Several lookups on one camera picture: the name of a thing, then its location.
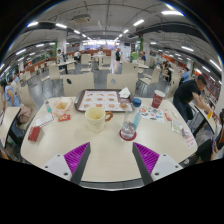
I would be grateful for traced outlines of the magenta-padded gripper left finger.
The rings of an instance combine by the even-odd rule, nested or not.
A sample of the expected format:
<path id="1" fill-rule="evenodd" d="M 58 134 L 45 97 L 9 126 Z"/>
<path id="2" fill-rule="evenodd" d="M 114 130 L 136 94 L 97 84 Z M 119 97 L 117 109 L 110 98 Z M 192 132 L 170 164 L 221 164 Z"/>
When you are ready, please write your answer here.
<path id="1" fill-rule="evenodd" d="M 66 154 L 56 154 L 43 166 L 43 169 L 79 185 L 90 152 L 90 143 L 87 142 Z"/>

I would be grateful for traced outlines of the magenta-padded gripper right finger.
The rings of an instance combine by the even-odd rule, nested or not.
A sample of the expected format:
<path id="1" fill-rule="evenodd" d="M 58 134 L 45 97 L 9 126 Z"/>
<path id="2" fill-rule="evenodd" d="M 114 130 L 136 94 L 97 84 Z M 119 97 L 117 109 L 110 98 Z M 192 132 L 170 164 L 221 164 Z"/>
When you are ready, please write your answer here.
<path id="1" fill-rule="evenodd" d="M 182 169 L 168 154 L 158 154 L 139 143 L 133 143 L 132 152 L 145 185 Z"/>

